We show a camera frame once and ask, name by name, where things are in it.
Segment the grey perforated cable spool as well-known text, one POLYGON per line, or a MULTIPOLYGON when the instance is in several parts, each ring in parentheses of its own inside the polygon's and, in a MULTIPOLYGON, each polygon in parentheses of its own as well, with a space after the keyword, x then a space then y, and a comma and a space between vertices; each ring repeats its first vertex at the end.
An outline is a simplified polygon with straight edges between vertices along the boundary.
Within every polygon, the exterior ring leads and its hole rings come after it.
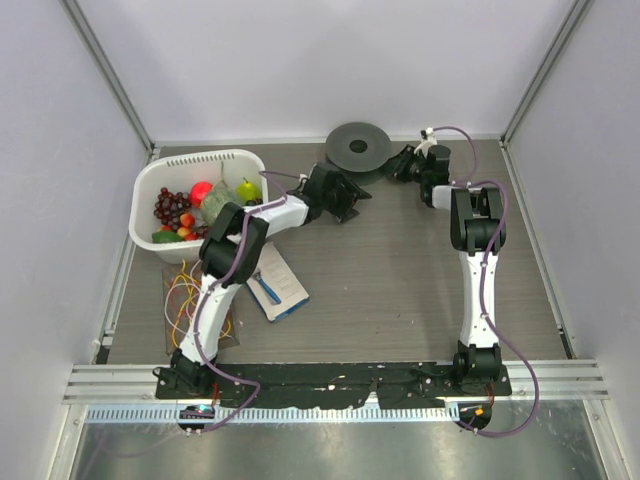
POLYGON ((382 170, 391 157, 392 142, 379 127, 351 122, 333 129, 325 141, 325 158, 359 186, 384 177, 382 170))

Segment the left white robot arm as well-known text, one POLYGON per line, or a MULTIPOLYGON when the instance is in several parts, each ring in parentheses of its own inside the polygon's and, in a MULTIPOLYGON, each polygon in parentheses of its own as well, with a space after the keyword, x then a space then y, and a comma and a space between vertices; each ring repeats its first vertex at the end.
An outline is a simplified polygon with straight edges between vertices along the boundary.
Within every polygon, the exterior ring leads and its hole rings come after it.
POLYGON ((356 216, 356 204, 372 195, 328 163, 315 164, 298 185, 257 206, 227 203, 201 245, 201 285, 189 330, 174 350, 170 364, 154 370, 159 399, 200 399, 223 380, 260 384, 216 366, 219 336, 234 297, 253 276, 267 240, 299 228, 328 213, 339 223, 356 216))

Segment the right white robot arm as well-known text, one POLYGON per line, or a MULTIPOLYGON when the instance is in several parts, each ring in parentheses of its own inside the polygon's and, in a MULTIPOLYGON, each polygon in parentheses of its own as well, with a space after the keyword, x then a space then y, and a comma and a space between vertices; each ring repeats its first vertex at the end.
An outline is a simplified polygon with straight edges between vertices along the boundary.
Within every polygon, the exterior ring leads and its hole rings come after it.
POLYGON ((427 207, 450 214, 452 248, 463 275, 463 325, 449 374, 465 395, 500 378, 499 336, 493 320, 495 274, 506 242, 504 189, 495 181, 455 185, 450 182, 451 150, 443 145, 405 146, 382 167, 392 180, 419 185, 427 207))

